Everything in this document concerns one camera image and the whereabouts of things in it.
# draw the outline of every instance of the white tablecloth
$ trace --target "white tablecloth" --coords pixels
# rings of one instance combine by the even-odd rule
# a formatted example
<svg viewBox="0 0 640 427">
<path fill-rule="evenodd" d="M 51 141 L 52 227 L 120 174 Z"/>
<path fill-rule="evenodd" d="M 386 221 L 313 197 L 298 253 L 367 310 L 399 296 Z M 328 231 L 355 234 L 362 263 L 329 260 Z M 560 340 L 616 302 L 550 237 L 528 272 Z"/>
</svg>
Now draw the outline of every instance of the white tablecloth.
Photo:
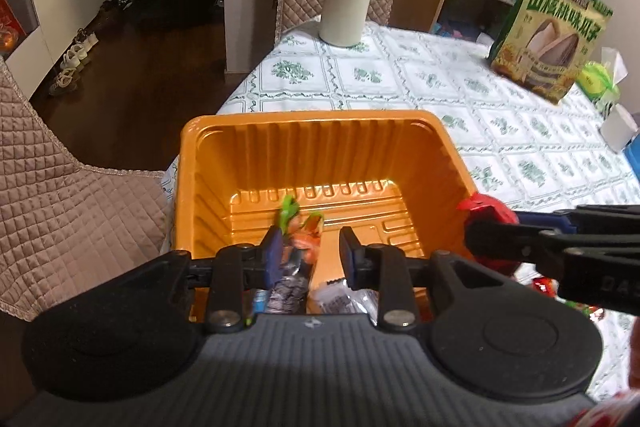
<svg viewBox="0 0 640 427">
<path fill-rule="evenodd" d="M 311 21 L 287 33 L 219 114 L 417 108 L 446 126 L 481 192 L 514 210 L 640 203 L 626 158 L 611 152 L 602 118 L 577 87 L 558 107 L 490 71 L 488 48 L 367 23 L 362 42 L 335 48 Z M 173 197 L 176 161 L 163 184 Z M 518 278 L 535 275 L 523 267 Z M 632 317 L 607 311 L 605 349 L 590 394 L 626 388 Z"/>
</svg>

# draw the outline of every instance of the red packaging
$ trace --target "red packaging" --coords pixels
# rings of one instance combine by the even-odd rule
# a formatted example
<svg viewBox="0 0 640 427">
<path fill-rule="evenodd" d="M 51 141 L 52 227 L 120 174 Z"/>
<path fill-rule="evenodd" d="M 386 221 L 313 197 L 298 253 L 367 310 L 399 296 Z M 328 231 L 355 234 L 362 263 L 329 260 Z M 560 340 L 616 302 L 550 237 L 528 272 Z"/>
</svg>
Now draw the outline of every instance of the red packaging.
<svg viewBox="0 0 640 427">
<path fill-rule="evenodd" d="M 626 420 L 640 409 L 640 392 L 623 391 L 578 415 L 567 427 L 635 427 Z"/>
<path fill-rule="evenodd" d="M 458 204 L 458 210 L 468 210 L 469 218 L 467 222 L 475 220 L 497 221 L 498 223 L 512 223 L 517 225 L 520 221 L 518 216 L 507 205 L 496 198 L 475 192 L 468 199 Z M 476 261 L 482 266 L 486 266 L 502 275 L 511 277 L 520 266 L 520 263 L 513 261 L 502 261 L 500 259 L 488 259 L 476 256 Z"/>
<path fill-rule="evenodd" d="M 630 347 L 629 387 L 640 389 L 640 321 L 637 318 L 631 332 Z"/>
<path fill-rule="evenodd" d="M 13 28 L 21 37 L 24 37 L 27 34 L 22 28 L 22 25 L 18 22 L 18 19 L 15 17 L 7 0 L 0 0 L 0 24 Z"/>
</svg>

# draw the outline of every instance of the green floral pattern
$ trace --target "green floral pattern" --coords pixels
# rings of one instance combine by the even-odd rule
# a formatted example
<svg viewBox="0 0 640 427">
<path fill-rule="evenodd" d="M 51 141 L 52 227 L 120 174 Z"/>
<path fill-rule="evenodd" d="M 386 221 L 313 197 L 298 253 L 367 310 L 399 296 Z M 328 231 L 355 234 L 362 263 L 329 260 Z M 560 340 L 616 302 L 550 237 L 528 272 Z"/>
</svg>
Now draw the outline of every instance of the green floral pattern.
<svg viewBox="0 0 640 427">
<path fill-rule="evenodd" d="M 358 82 L 367 82 L 368 80 L 372 84 L 379 84 L 382 82 L 382 77 L 376 70 L 367 71 L 362 68 L 353 68 L 353 78 Z"/>
<path fill-rule="evenodd" d="M 458 128 L 462 129 L 464 132 L 469 132 L 469 129 L 466 127 L 466 122 L 458 116 L 451 116 L 450 114 L 446 114 L 442 117 L 442 123 L 450 129 Z"/>
<path fill-rule="evenodd" d="M 566 174 L 570 178 L 573 178 L 575 176 L 574 169 L 572 168 L 571 165 L 564 162 L 558 162 L 558 167 L 560 168 L 560 171 L 562 172 L 562 174 Z"/>
<path fill-rule="evenodd" d="M 584 160 L 582 160 L 582 165 L 587 167 L 589 172 L 595 172 L 598 170 L 595 163 L 591 161 L 591 158 L 585 158 Z"/>
<path fill-rule="evenodd" d="M 500 131 L 500 134 L 502 135 L 514 134 L 518 132 L 518 128 L 514 127 L 513 125 L 509 125 L 509 123 L 507 122 L 507 119 L 503 116 L 494 118 L 491 121 L 491 123 L 498 128 L 498 130 Z"/>
<path fill-rule="evenodd" d="M 398 47 L 403 49 L 406 52 L 420 53 L 420 50 L 418 48 L 416 48 L 415 46 L 407 46 L 406 44 L 398 44 Z"/>
<path fill-rule="evenodd" d="M 438 80 L 438 76 L 435 73 L 425 73 L 424 71 L 420 71 L 417 76 L 418 78 L 423 79 L 424 83 L 429 87 L 439 89 L 444 86 L 444 84 Z"/>
<path fill-rule="evenodd" d="M 287 44 L 289 46 L 301 46 L 302 44 L 304 44 L 303 41 L 299 41 L 297 38 L 295 38 L 295 36 L 293 35 L 287 35 L 286 37 L 284 37 L 281 42 L 283 44 Z"/>
<path fill-rule="evenodd" d="M 480 94 L 489 94 L 489 88 L 486 87 L 480 80 L 474 80 L 472 78 L 465 78 L 466 87 L 471 89 L 472 91 L 478 92 Z"/>
<path fill-rule="evenodd" d="M 516 98 L 520 100 L 524 100 L 524 95 L 517 89 L 513 89 L 513 87 L 507 87 L 507 90 Z"/>
<path fill-rule="evenodd" d="M 491 167 L 485 167 L 484 169 L 475 167 L 469 171 L 469 174 L 471 174 L 473 179 L 480 182 L 486 192 L 493 192 L 497 190 L 500 185 L 503 185 L 502 181 L 494 176 Z"/>
<path fill-rule="evenodd" d="M 299 62 L 290 62 L 288 60 L 280 60 L 271 69 L 271 74 L 278 78 L 284 78 L 289 84 L 300 84 L 308 80 L 310 76 L 314 76 L 309 70 L 305 70 Z"/>
<path fill-rule="evenodd" d="M 543 124 L 538 118 L 535 116 L 531 119 L 531 126 L 533 130 L 540 134 L 540 136 L 544 136 L 545 138 L 549 138 L 551 133 L 549 133 L 549 129 Z"/>
<path fill-rule="evenodd" d="M 607 170 L 611 168 L 611 163 L 604 157 L 604 154 L 600 154 L 598 160 L 600 160 L 600 164 Z"/>
<path fill-rule="evenodd" d="M 521 174 L 530 182 L 542 187 L 546 182 L 546 172 L 532 161 L 521 160 L 518 162 Z"/>
<path fill-rule="evenodd" d="M 358 44 L 349 46 L 347 49 L 358 53 L 365 53 L 369 51 L 369 45 L 366 42 L 360 41 Z"/>
</svg>

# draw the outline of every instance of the wrapped candy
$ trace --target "wrapped candy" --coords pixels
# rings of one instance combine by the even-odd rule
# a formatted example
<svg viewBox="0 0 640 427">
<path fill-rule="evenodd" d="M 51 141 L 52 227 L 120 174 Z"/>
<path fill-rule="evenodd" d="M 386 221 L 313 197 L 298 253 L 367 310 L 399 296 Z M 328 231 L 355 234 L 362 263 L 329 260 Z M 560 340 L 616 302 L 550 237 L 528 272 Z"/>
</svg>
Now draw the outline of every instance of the wrapped candy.
<svg viewBox="0 0 640 427">
<path fill-rule="evenodd" d="M 529 285 L 535 291 L 548 295 L 551 298 L 558 297 L 558 282 L 551 277 L 535 277 Z M 593 322 L 598 322 L 604 318 L 605 311 L 598 306 L 589 306 L 588 304 L 582 304 L 574 301 L 564 301 L 564 304 L 573 308 L 576 311 L 586 315 Z"/>
</svg>

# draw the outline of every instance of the white sneaker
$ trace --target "white sneaker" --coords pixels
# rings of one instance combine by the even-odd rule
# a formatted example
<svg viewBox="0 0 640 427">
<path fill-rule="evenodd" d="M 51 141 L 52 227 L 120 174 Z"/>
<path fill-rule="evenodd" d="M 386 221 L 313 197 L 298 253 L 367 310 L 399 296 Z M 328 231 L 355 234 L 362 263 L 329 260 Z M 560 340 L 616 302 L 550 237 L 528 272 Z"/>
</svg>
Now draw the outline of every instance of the white sneaker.
<svg viewBox="0 0 640 427">
<path fill-rule="evenodd" d="M 83 60 L 85 60 L 86 58 L 86 49 L 84 48 L 84 46 L 82 44 L 74 44 L 73 46 L 71 46 L 71 48 L 69 48 L 71 51 L 73 51 L 76 56 L 78 56 L 78 59 L 82 62 Z"/>
<path fill-rule="evenodd" d="M 89 43 L 89 49 L 93 48 L 98 43 L 98 37 L 95 36 L 95 33 L 91 33 L 87 38 L 86 42 Z"/>
<path fill-rule="evenodd" d="M 80 58 L 73 49 L 68 50 L 62 55 L 62 62 L 60 62 L 61 70 L 75 70 L 80 65 Z"/>
</svg>

